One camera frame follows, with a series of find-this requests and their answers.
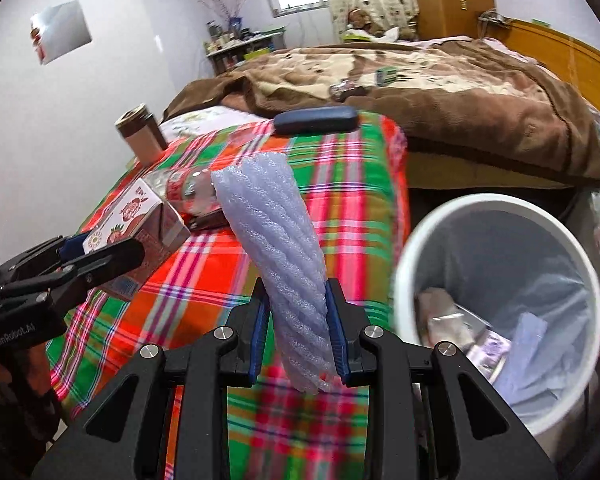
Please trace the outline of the small green box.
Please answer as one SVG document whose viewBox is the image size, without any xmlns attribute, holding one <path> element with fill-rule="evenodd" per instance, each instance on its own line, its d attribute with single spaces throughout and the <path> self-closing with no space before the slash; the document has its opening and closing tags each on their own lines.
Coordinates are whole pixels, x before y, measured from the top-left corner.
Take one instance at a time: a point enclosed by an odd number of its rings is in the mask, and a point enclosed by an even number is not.
<svg viewBox="0 0 600 480">
<path fill-rule="evenodd" d="M 387 87 L 398 80 L 398 69 L 393 66 L 384 66 L 378 68 L 375 73 L 375 80 L 378 87 Z"/>
</svg>

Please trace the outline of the vase with dry branches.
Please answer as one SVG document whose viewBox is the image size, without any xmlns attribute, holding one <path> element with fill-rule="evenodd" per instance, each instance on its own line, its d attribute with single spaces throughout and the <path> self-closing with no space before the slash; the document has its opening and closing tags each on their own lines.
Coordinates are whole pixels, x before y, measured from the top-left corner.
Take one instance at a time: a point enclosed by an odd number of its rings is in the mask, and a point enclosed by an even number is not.
<svg viewBox="0 0 600 480">
<path fill-rule="evenodd" d="M 242 8 L 248 0 L 200 0 L 206 9 L 219 19 L 225 30 L 236 27 L 236 20 L 242 19 Z"/>
</svg>

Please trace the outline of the plaid colourful tablecloth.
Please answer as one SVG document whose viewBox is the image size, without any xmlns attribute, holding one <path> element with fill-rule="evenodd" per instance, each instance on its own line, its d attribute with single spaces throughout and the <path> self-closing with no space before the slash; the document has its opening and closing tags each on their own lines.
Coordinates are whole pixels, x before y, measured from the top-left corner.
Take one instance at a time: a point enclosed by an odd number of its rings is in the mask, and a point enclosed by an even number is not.
<svg viewBox="0 0 600 480">
<path fill-rule="evenodd" d="M 362 113 L 349 132 L 284 138 L 270 122 L 178 142 L 168 169 L 219 177 L 230 225 L 195 234 L 131 301 L 91 292 L 47 346 L 50 380 L 79 415 L 143 344 L 185 346 L 228 319 L 257 282 L 276 312 L 308 306 L 328 278 L 370 322 L 390 327 L 396 258 L 410 232 L 406 139 L 391 119 Z M 302 387 L 291 348 L 266 346 L 257 382 L 227 393 L 235 479 L 358 479 L 368 391 L 337 378 Z"/>
</svg>

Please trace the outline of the brown snack wrapper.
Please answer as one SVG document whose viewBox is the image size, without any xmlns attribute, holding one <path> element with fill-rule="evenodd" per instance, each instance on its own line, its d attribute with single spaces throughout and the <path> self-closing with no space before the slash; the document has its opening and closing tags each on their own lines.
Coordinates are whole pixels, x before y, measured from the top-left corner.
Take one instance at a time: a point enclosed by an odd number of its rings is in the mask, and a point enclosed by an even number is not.
<svg viewBox="0 0 600 480">
<path fill-rule="evenodd" d="M 190 218 L 186 222 L 189 231 L 192 233 L 200 233 L 202 231 L 213 231 L 223 229 L 228 226 L 227 218 L 225 218 L 221 208 L 215 208 L 205 214 L 200 214 Z"/>
</svg>

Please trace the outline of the silver wall panel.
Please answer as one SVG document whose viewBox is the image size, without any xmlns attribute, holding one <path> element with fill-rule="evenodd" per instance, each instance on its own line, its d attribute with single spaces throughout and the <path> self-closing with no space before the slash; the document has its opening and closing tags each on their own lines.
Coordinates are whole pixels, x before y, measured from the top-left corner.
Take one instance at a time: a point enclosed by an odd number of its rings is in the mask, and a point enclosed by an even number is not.
<svg viewBox="0 0 600 480">
<path fill-rule="evenodd" d="M 46 65 L 92 41 L 79 0 L 48 6 L 30 18 L 38 62 Z"/>
</svg>

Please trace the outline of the brown teddy bear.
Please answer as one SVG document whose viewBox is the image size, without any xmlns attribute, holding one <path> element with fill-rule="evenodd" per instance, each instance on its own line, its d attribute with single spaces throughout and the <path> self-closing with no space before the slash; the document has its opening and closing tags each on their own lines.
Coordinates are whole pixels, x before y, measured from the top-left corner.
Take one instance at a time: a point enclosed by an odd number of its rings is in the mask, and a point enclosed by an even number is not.
<svg viewBox="0 0 600 480">
<path fill-rule="evenodd" d="M 360 8 L 354 8 L 349 12 L 348 25 L 354 30 L 364 30 L 373 37 L 380 37 L 385 33 L 385 29 L 375 23 L 367 11 Z"/>
</svg>

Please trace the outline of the white round trash bin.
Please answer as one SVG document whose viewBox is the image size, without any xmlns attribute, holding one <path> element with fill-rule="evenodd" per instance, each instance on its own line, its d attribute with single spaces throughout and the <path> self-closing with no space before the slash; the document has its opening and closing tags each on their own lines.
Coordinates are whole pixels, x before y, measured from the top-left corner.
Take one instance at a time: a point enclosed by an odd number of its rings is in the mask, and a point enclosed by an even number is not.
<svg viewBox="0 0 600 480">
<path fill-rule="evenodd" d="M 582 245 L 544 209 L 509 195 L 437 207 L 408 237 L 393 280 L 393 326 L 420 344 L 415 300 L 442 288 L 512 338 L 531 313 L 546 331 L 510 404 L 552 460 L 584 433 L 584 393 L 600 353 L 600 280 Z"/>
</svg>

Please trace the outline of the dark blue glasses case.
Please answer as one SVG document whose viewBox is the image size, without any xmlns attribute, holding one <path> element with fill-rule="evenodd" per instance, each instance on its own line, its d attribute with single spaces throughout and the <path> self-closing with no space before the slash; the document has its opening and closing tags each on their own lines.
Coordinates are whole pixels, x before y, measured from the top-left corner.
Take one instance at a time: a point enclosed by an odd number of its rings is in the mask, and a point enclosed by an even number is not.
<svg viewBox="0 0 600 480">
<path fill-rule="evenodd" d="M 273 127 L 282 136 L 312 136 L 349 132 L 358 128 L 358 111 L 350 106 L 325 106 L 287 110 L 273 119 Z"/>
</svg>

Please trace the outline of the wooden bed headboard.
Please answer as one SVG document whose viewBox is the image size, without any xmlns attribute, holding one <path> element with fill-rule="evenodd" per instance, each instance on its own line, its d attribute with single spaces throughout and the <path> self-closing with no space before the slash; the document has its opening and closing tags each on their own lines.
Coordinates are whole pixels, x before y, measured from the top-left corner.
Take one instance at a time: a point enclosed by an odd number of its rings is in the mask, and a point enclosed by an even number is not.
<svg viewBox="0 0 600 480">
<path fill-rule="evenodd" d="M 506 25 L 489 22 L 486 34 L 534 58 L 600 110 L 600 50 L 554 29 L 519 20 Z"/>
</svg>

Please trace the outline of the clear cola bottle red label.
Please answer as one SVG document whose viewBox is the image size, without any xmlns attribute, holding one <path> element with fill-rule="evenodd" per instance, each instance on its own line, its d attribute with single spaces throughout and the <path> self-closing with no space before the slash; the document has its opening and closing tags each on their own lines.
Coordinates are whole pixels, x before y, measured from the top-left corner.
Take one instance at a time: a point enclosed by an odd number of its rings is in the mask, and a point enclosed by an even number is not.
<svg viewBox="0 0 600 480">
<path fill-rule="evenodd" d="M 211 171 L 206 167 L 159 169 L 143 179 L 180 214 L 197 217 L 218 204 Z"/>
</svg>

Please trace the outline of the brown patterned blanket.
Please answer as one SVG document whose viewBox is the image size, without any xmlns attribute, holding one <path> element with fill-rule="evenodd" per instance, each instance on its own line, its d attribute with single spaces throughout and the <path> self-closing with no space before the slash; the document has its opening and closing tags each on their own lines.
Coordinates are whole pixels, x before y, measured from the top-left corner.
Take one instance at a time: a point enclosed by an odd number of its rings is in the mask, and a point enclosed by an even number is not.
<svg viewBox="0 0 600 480">
<path fill-rule="evenodd" d="M 384 66 L 396 67 L 398 80 L 378 87 Z M 163 117 L 219 104 L 266 118 L 349 105 L 392 119 L 414 152 L 600 186 L 600 138 L 585 99 L 535 62 L 480 40 L 277 50 L 186 84 Z"/>
</svg>

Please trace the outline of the strawberry milk carton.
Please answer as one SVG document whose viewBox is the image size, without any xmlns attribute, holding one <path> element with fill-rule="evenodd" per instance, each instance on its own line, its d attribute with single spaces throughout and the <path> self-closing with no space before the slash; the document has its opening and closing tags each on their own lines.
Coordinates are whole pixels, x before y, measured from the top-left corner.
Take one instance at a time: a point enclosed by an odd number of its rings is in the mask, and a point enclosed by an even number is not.
<svg viewBox="0 0 600 480">
<path fill-rule="evenodd" d="M 143 262 L 102 290 L 110 296 L 131 301 L 154 274 L 189 238 L 180 214 L 142 178 L 133 181 L 107 206 L 83 241 L 86 254 L 132 238 L 142 243 Z"/>
</svg>

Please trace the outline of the pink brown travel mug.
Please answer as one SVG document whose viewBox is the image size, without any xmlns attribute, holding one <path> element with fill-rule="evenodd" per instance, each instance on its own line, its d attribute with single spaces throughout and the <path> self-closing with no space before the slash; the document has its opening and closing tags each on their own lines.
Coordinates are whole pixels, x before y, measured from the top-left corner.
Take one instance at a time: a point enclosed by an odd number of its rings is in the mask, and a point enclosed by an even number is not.
<svg viewBox="0 0 600 480">
<path fill-rule="evenodd" d="M 125 112 L 114 125 L 144 167 L 158 162 L 169 147 L 154 115 L 145 104 Z"/>
</svg>

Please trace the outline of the cluttered side shelf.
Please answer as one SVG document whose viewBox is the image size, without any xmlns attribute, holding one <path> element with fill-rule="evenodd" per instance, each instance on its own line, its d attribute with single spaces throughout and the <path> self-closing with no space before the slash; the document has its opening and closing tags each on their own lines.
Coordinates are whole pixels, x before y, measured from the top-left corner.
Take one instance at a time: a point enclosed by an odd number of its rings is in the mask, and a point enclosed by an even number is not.
<svg viewBox="0 0 600 480">
<path fill-rule="evenodd" d="M 224 44 L 207 44 L 207 60 L 213 73 L 234 70 L 252 58 L 286 48 L 285 27 L 258 32 L 247 39 L 226 40 Z"/>
</svg>

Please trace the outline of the white foam net sleeve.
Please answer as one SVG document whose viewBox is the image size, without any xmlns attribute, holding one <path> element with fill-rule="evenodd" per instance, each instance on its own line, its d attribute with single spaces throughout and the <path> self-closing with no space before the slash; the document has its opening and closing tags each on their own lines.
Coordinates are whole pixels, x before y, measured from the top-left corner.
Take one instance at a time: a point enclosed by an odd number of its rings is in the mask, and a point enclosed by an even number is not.
<svg viewBox="0 0 600 480">
<path fill-rule="evenodd" d="M 332 388 L 326 264 L 287 157 L 259 152 L 211 174 L 216 197 L 270 298 L 275 344 L 297 390 Z"/>
</svg>

